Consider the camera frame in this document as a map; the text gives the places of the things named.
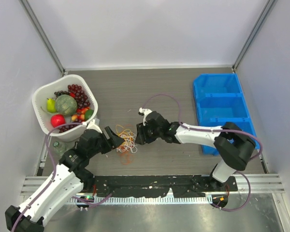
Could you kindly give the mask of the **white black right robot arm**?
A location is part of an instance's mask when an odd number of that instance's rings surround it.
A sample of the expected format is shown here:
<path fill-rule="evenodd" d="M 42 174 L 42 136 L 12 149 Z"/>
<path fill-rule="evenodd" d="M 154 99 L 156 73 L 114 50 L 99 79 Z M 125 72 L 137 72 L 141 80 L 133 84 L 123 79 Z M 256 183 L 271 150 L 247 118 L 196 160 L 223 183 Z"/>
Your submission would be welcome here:
<path fill-rule="evenodd" d="M 223 126 L 193 126 L 179 121 L 169 122 L 160 113 L 140 108 L 143 121 L 137 124 L 135 142 L 149 144 L 158 138 L 170 144 L 198 144 L 215 148 L 222 160 L 210 173 L 208 184 L 212 190 L 225 187 L 227 180 L 236 171 L 245 170 L 256 144 L 249 133 L 236 124 L 227 122 Z"/>

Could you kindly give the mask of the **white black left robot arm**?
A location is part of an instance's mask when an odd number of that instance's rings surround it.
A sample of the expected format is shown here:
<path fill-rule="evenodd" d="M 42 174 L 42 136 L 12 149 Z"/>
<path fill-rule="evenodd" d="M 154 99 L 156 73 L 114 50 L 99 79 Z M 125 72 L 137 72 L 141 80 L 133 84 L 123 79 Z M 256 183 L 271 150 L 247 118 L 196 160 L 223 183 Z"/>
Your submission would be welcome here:
<path fill-rule="evenodd" d="M 124 143 L 109 127 L 86 129 L 72 149 L 67 150 L 51 175 L 20 206 L 5 211 L 11 232 L 42 232 L 56 212 L 77 193 L 90 192 L 94 175 L 86 169 L 95 155 L 106 154 Z"/>

